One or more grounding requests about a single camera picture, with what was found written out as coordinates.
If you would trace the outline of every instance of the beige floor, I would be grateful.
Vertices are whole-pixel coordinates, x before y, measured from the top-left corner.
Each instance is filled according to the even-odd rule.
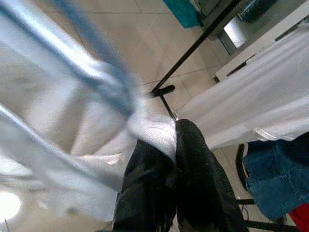
[[[65,31],[88,48],[78,28],[69,24],[45,1],[35,0]],[[200,28],[182,28],[162,0],[77,1],[98,28],[112,39],[119,55],[139,76],[141,92],[150,91],[202,33]],[[171,108],[176,110],[184,106],[192,97],[212,87],[215,83],[211,76],[228,60],[229,55],[219,40],[206,40],[166,82],[165,85],[173,84],[176,87],[173,93],[166,95]],[[146,104],[151,112],[168,115],[160,99],[146,100]],[[236,175],[236,150],[237,147],[232,146],[217,149],[214,153],[224,167],[236,196],[249,198]],[[249,207],[248,210],[250,219],[268,221],[256,207]],[[15,232],[94,230],[89,218],[75,217],[59,223],[58,219],[39,208],[29,214],[33,214],[30,222],[24,222]]]

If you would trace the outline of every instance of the red fabric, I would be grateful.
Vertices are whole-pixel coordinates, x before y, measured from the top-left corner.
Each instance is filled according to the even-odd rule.
[[[309,204],[303,204],[289,213],[301,232],[309,232]]]

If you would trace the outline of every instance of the denim jeans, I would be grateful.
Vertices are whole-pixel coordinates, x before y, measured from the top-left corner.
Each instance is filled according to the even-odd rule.
[[[291,142],[251,142],[244,163],[247,188],[268,219],[309,203],[309,133]]]

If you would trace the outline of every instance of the white fabric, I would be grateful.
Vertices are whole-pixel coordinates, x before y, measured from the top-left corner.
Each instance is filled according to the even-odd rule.
[[[175,123],[149,116],[137,97],[128,124],[54,54],[0,19],[0,185],[44,189],[58,216],[73,210],[111,221],[137,138],[174,161]]]
[[[309,26],[282,38],[182,109],[210,149],[309,131]]]

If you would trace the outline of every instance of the black stand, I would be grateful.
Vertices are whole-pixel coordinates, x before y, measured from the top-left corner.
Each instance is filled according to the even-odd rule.
[[[173,75],[173,73],[189,58],[189,56],[205,41],[205,39],[215,30],[217,25],[227,16],[232,10],[241,2],[241,0],[233,0],[231,3],[219,14],[219,16],[214,20],[214,22],[204,31],[204,33],[196,40],[196,42],[189,48],[188,51],[177,61],[177,63],[170,69],[170,71],[162,78],[162,80],[154,87],[150,92],[153,97],[160,97],[166,107],[169,115],[176,120],[171,108],[164,98],[164,94],[171,93],[174,91],[175,86],[168,86],[170,91],[160,89],[160,87]]]

